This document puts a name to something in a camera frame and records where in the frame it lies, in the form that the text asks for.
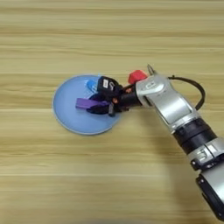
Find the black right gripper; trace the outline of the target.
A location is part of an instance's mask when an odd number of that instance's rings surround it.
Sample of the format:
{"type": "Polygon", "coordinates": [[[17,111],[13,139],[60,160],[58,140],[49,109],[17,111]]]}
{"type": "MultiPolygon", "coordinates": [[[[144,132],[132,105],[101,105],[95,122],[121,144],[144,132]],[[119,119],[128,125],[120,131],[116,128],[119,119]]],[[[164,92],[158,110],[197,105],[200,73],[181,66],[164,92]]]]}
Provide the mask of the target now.
{"type": "MultiPolygon", "coordinates": [[[[106,102],[108,99],[104,94],[93,94],[90,100],[96,102],[106,102]]],[[[95,105],[87,109],[88,113],[115,116],[117,113],[129,111],[131,108],[141,106],[142,103],[137,98],[136,85],[128,85],[127,87],[120,88],[117,95],[111,98],[110,104],[108,105],[95,105]]]]}

